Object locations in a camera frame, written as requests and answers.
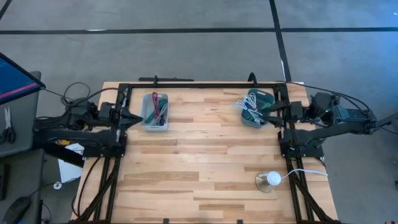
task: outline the black wire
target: black wire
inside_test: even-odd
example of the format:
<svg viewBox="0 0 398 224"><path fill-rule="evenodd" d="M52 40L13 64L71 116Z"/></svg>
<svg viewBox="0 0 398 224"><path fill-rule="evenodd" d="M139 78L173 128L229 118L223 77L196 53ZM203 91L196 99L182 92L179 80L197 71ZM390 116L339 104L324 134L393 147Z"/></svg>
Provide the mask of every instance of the black wire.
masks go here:
<svg viewBox="0 0 398 224"><path fill-rule="evenodd" d="M322 127L322 128L329 128L331 126L331 125L320 124L320 123L318 123L319 120L303 119L303 120L300 120L300 122L314 124L314 125Z"/></svg>
<svg viewBox="0 0 398 224"><path fill-rule="evenodd" d="M78 217L78 215L77 215L77 212L75 211L75 207L73 206L73 204L75 203L75 200L76 200L76 195L73 197L73 200L72 200L72 211L73 211L73 213Z"/></svg>
<svg viewBox="0 0 398 224"><path fill-rule="evenodd" d="M64 97L63 95L61 95L61 94L59 94L59 93L56 93L56 92L54 92L54 91L48 90L48 89L44 89L44 91L47 91L47 92L52 93L52 94L55 94L55 95L57 95L57 96Z"/></svg>
<svg viewBox="0 0 398 224"><path fill-rule="evenodd" d="M90 167L90 169L88 170L88 173L87 173L87 176L86 176L86 178L85 178L85 181L83 182L83 185L81 186L81 190L80 190L80 194L79 194L79 200L77 201L77 214L78 214L78 217L81 215L81 214L80 214L80 202L81 202L81 197L83 196L83 191L84 191L84 189L85 189L85 185L86 185L87 180L88 180L88 176L90 176L91 171L93 171L93 168L94 168L95 164L97 164L97 162L98 162L99 160L100 160L100 157L97 158L97 159L94 161L93 165L92 165L92 166Z"/></svg>
<svg viewBox="0 0 398 224"><path fill-rule="evenodd" d="M102 90L98 90L97 92L93 93L92 95L87 96L86 98L83 98L83 99L81 99L80 101L77 101L77 103L73 102L73 103L70 105L70 107L77 106L77 105L79 105L80 103L82 103L82 102L84 102L84 101L86 101L86 100L89 100L90 98L92 98L92 97L94 97L94 96L96 96L96 95L98 95L98 94L100 94L100 93L102 93L102 92L104 92L104 91L108 91L108 90L119 90L119 89L116 88L116 87L111 87L111 88L104 88L104 89L102 89Z"/></svg>
<svg viewBox="0 0 398 224"><path fill-rule="evenodd" d="M395 133L395 132L393 132L393 131L390 131L390 130L388 130L388 129L386 129L386 128L383 128L383 127L380 127L380 128L383 129L383 130L385 130L385 131L390 132L391 134L396 134L396 135L398 135L398 133Z"/></svg>
<svg viewBox="0 0 398 224"><path fill-rule="evenodd" d="M46 204L44 204L44 202L42 202L42 203L43 203L44 207L46 207L46 208L47 208L47 210L49 211L49 214L50 214L50 220L49 220L49 222L51 222L51 219L52 219L52 214L51 214L51 211L50 211L49 207L48 207L48 206L46 206Z"/></svg>
<svg viewBox="0 0 398 224"><path fill-rule="evenodd" d="M319 88L319 87L310 86L310 85L304 85L304 84L295 83L295 82L285 82L285 81L276 81L276 82L291 83L291 84L295 84L295 85L299 85L299 86L304 86L304 87L308 87L308 88L313 88L313 89L316 89L316 90L327 91L327 92L329 92L329 93L333 93L333 94L336 94L336 95L339 95L339 96L343 97L345 100L347 100L347 101L349 101L350 103L352 103L356 108L358 108L359 110L361 110L361 112L362 112L363 114L365 114L365 115L368 115L369 112L372 112L372 110L370 109L370 107L369 107L366 103L364 103L363 101L361 101L361 100L359 100L359 99L357 99L357 98L355 98L355 97L349 96L349 95L344 94L344 93L339 93L339 92L336 92L336 91L327 90L327 89L324 89L324 88ZM365 111L365 110L361 109L356 103L352 102L352 101L349 100L348 98L349 98L349 99L352 99L352 100L355 100L355 101L357 101L357 102L359 102L359 103L361 103L362 105L364 105L364 106L366 107L366 109L367 109L368 111Z"/></svg>
<svg viewBox="0 0 398 224"><path fill-rule="evenodd" d="M72 181L74 181L76 179L79 179L79 177L78 178L72 178L72 179L70 179L70 180L68 180L66 182L63 182L63 183L60 183L59 181L57 181L57 182L54 182L54 183L51 183L51 184L46 184L46 185L40 186L38 189L33 191L28 197L31 197L34 193L38 192L42 188L45 188L45 187L48 187L48 186L51 186L51 185L54 185L54 184L67 184L67 183L70 183L70 182L72 182Z"/></svg>
<svg viewBox="0 0 398 224"><path fill-rule="evenodd" d="M319 162L321 162L321 163L323 164L323 166L324 166L324 167L326 167L326 164L325 164L325 162L323 162L323 161L321 160L321 158L319 158L319 157L316 157L316 159L317 159L317 160L319 160Z"/></svg>
<svg viewBox="0 0 398 224"><path fill-rule="evenodd" d="M51 117L50 116L40 116L40 117L37 117L36 120L44 119L44 118L51 118Z"/></svg>
<svg viewBox="0 0 398 224"><path fill-rule="evenodd" d="M70 98L66 97L66 95L67 95L68 90L70 89L70 87L72 87L73 85L76 85L76 84L81 84L81 85L86 86L87 89L88 89L88 93L87 93L86 97L88 97L88 96L90 95L90 93L91 93L91 88L90 88L86 83L74 82L74 83L70 84L70 85L65 89L65 92L63 92L63 96L61 96L61 103L62 103L63 105L68 106L68 105L73 101L72 99L71 99L71 101L67 101L67 99L70 99Z"/></svg>

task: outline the clear plastic bin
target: clear plastic bin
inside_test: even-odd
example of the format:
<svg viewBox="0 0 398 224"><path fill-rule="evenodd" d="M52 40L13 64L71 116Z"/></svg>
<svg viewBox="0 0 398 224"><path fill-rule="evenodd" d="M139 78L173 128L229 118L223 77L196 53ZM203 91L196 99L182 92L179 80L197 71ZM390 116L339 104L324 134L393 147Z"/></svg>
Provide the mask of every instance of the clear plastic bin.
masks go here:
<svg viewBox="0 0 398 224"><path fill-rule="evenodd" d="M152 102L152 94L145 94L144 98L142 99L141 117L143 117L142 126L146 131L165 131L169 126L169 110L170 110L169 96L163 93L158 93L157 96L158 100L161 99L167 100L165 123L163 126L151 126L145 123L145 120L149 117L149 115L152 114L152 112L154 112L154 103Z"/></svg>

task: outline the gold lamp base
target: gold lamp base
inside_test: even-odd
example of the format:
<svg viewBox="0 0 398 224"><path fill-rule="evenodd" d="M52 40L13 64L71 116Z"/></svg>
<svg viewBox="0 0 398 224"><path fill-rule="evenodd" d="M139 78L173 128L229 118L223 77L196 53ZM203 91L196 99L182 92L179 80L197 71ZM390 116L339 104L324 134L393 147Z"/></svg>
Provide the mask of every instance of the gold lamp base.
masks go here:
<svg viewBox="0 0 398 224"><path fill-rule="evenodd" d="M261 172L256 176L256 186L260 191L264 193L272 192L275 189L275 186L268 184L267 176L260 177L260 175L264 174L267 175L268 173Z"/></svg>

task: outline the monitor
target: monitor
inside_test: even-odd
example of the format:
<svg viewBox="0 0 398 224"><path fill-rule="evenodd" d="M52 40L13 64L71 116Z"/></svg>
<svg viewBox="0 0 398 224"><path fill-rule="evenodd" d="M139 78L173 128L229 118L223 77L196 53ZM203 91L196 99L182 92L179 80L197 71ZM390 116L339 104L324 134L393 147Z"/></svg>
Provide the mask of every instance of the monitor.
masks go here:
<svg viewBox="0 0 398 224"><path fill-rule="evenodd" d="M40 80L0 53L0 105L44 88Z"/></svg>

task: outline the black cable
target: black cable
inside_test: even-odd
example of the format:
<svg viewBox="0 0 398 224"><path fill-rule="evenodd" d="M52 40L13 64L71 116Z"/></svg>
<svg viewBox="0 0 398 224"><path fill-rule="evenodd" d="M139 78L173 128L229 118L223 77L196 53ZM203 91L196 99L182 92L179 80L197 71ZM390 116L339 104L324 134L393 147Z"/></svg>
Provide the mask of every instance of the black cable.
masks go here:
<svg viewBox="0 0 398 224"><path fill-rule="evenodd" d="M79 177L78 177L78 178L72 178L72 179L70 179L70 180L68 180L68 181L66 181L66 182L62 182L62 183L60 183L59 181L57 181L57 182L54 182L54 183L51 183L51 184L46 184L46 185L40 186L38 189L36 189L35 191L33 191L28 197L31 197L34 193L38 192L38 191L39 191L40 189L42 189L42 188L45 188L45 187L48 187L48 186L51 186L51 185L54 185L54 184L67 184L67 183L70 183L70 182L72 182L72 181L74 181L74 180L76 180L76 179L79 179Z"/></svg>
<svg viewBox="0 0 398 224"><path fill-rule="evenodd" d="M359 100L359 99L357 99L357 98L355 98L355 97L349 96L349 95L344 94L344 93L339 93L339 92L336 92L336 91L327 90L327 89L324 89L324 88L319 88L319 87L310 86L310 85L304 85L304 84L295 83L295 82L285 82L285 81L276 81L276 82L291 83L291 84L295 84L295 85L299 85L299 86L304 86L304 87L308 87L308 88L313 88L313 89L316 89L316 90L327 91L327 92L329 92L329 93L333 93L333 94L336 94L336 95L339 95L339 96L343 97L345 100L349 101L349 102L352 103L355 107L357 107L359 110L361 110L361 112L362 112L363 114L365 114L365 115L368 115L369 112L372 112L372 110L370 109L370 107L369 107L366 103L364 103L363 101L361 101L361 100ZM364 105L364 106L366 107L366 109L367 109L369 112L367 112L367 111L361 109L356 103L352 102L352 101L349 100L348 98L349 98L349 99L352 99L352 100L355 100L355 101L357 101L357 102L359 102L359 103L361 103L362 105Z"/></svg>
<svg viewBox="0 0 398 224"><path fill-rule="evenodd" d="M88 180L88 176L90 176L91 171L93 171L93 168L94 168L95 164L97 164L97 162L98 162L99 160L100 160L100 157L98 157L98 158L94 161L93 165L92 165L92 166L90 167L90 169L88 170L88 173L87 173L87 176L86 176L86 178L85 178L85 181L83 182L83 185L81 186L81 190L80 190L80 194L79 194L79 200L77 201L77 214L78 214L78 217L81 215L81 214L80 214L80 202L81 202L81 197L83 196L83 191L84 191L84 189L85 189L85 185L86 185L87 180Z"/></svg>
<svg viewBox="0 0 398 224"><path fill-rule="evenodd" d="M398 133L395 133L395 132L393 132L393 131L390 131L390 130L388 130L388 129L386 129L386 128L383 128L383 127L380 127L380 128L383 129L383 130L385 130L385 131L390 132L391 134L396 134L396 135L398 135Z"/></svg>
<svg viewBox="0 0 398 224"><path fill-rule="evenodd" d="M84 101L86 101L86 100L89 100L90 98L92 98L92 97L94 97L94 96L96 96L96 95L98 95L98 94L100 94L100 93L102 93L102 92L104 92L104 91L108 91L108 90L119 90L119 89L116 88L116 87L111 87L111 88L104 88L104 89L102 89L102 90L98 90L97 92L91 94L90 96L87 96L87 97L81 99L80 101L77 101L77 103L73 102L73 103L70 105L70 107L77 106L77 105L79 105L80 103L82 103L82 102L84 102Z"/></svg>
<svg viewBox="0 0 398 224"><path fill-rule="evenodd" d="M52 214L51 214L51 211L50 211L49 207L48 207L48 206L46 206L46 204L44 204L44 202L42 202L42 203L43 203L44 207L46 207L46 208L47 208L47 210L49 211L49 214L50 214L50 220L49 220L49 223L50 223L50 222L51 222L51 219L52 219Z"/></svg>
<svg viewBox="0 0 398 224"><path fill-rule="evenodd" d="M320 158L320 157L315 157L317 160L319 160L322 164L323 164L323 166L324 167L326 167L326 164L325 164L325 162Z"/></svg>
<svg viewBox="0 0 398 224"><path fill-rule="evenodd" d="M63 92L63 96L61 96L61 103L62 103L63 105L68 106L68 105L73 101L72 99L66 97L66 95L67 95L68 90L70 89L70 87L72 87L73 85L76 85L76 84L81 84L81 85L84 85L85 87L87 87L88 93L87 93L86 97L88 97L88 96L90 95L90 93L91 93L91 88L90 88L86 83L74 82L74 83L70 84L70 85L65 89L65 91Z"/></svg>
<svg viewBox="0 0 398 224"><path fill-rule="evenodd" d="M75 211L75 207L73 206L73 204L75 204L75 200L76 200L76 195L73 197L73 200L72 200L72 211L73 211L73 213L78 217L78 215L77 215L77 212Z"/></svg>
<svg viewBox="0 0 398 224"><path fill-rule="evenodd" d="M54 91L48 90L48 89L44 89L44 91L47 91L47 92L52 93L52 94L55 94L55 95L57 95L57 96L64 97L63 95L61 95L61 94L59 94L59 93L56 93L56 92L54 92Z"/></svg>

